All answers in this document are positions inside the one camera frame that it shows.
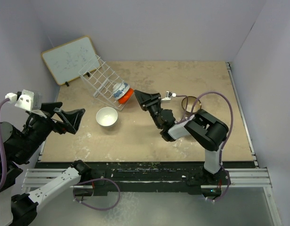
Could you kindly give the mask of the white wire dish rack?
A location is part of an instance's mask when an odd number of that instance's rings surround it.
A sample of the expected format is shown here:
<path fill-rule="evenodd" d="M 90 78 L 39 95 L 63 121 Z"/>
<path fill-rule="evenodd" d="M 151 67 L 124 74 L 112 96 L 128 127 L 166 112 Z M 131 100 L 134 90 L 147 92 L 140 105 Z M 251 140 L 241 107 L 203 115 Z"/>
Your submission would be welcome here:
<path fill-rule="evenodd" d="M 119 104 L 112 94 L 113 86 L 124 80 L 100 56 L 94 55 L 86 60 L 79 76 L 96 100 L 119 111 L 124 108 L 125 104 Z"/>

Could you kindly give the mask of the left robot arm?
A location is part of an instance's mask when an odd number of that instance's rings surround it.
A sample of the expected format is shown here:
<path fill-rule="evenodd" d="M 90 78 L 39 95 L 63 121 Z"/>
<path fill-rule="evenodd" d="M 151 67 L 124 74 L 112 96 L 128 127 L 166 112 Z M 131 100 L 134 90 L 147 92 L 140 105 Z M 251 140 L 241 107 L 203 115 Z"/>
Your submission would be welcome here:
<path fill-rule="evenodd" d="M 0 226 L 27 226 L 40 209 L 57 195 L 77 183 L 85 185 L 91 179 L 90 167 L 77 160 L 58 175 L 41 173 L 49 181 L 36 187 L 24 187 L 32 164 L 50 133 L 75 134 L 85 109 L 63 111 L 62 103 L 44 103 L 44 116 L 29 113 L 23 130 L 0 119 Z"/>

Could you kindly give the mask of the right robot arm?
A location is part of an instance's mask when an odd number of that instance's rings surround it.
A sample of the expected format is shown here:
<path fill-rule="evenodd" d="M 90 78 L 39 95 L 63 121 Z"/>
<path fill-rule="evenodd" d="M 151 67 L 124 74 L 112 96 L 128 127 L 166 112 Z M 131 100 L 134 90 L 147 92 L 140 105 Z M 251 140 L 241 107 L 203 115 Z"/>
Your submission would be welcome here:
<path fill-rule="evenodd" d="M 224 122 L 217 119 L 203 109 L 195 113 L 194 105 L 188 118 L 177 122 L 173 111 L 161 107 L 161 95 L 148 94 L 139 90 L 134 91 L 136 99 L 143 111 L 148 111 L 158 129 L 161 137 L 167 142 L 176 141 L 185 136 L 192 136 L 205 149 L 204 180 L 208 184 L 215 184 L 220 179 L 222 170 L 222 151 L 231 135 L 233 127 L 232 105 L 229 100 L 221 93 L 209 91 L 201 94 L 196 100 L 207 94 L 217 94 L 227 102 L 231 122 L 228 127 Z"/>

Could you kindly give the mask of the blue white patterned bowl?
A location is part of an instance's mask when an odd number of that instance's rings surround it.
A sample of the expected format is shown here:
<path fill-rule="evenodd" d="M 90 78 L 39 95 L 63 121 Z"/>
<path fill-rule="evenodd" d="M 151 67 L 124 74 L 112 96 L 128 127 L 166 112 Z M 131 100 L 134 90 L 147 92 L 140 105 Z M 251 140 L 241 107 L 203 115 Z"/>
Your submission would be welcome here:
<path fill-rule="evenodd" d="M 126 82 L 119 82 L 113 86 L 112 94 L 115 100 L 120 99 L 128 90 L 130 85 Z"/>

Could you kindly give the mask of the orange bowl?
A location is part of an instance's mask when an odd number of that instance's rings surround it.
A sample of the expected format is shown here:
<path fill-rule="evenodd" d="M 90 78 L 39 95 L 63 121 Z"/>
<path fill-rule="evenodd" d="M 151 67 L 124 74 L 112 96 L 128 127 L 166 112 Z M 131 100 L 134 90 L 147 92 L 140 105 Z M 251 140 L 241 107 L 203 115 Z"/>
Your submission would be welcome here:
<path fill-rule="evenodd" d="M 129 88 L 129 90 L 121 97 L 118 99 L 119 104 L 124 104 L 126 103 L 130 97 L 133 95 L 134 90 L 132 88 Z"/>

